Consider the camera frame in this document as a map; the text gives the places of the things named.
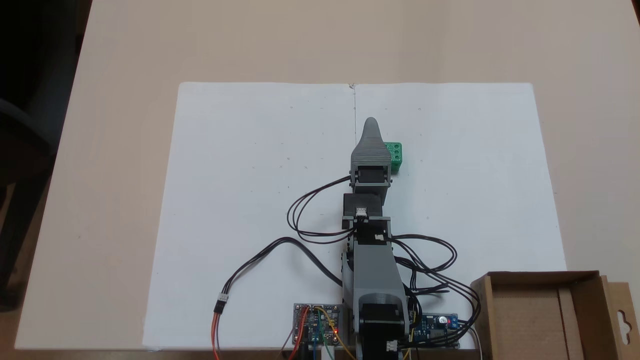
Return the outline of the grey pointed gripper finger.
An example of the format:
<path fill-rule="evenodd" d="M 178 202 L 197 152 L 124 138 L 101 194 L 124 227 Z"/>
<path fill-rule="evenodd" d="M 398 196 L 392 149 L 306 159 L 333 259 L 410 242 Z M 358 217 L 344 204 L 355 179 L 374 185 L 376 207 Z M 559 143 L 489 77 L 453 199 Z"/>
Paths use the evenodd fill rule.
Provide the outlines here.
<path fill-rule="evenodd" d="M 359 142 L 351 153 L 352 167 L 390 167 L 391 153 L 382 139 L 377 119 L 368 117 Z"/>

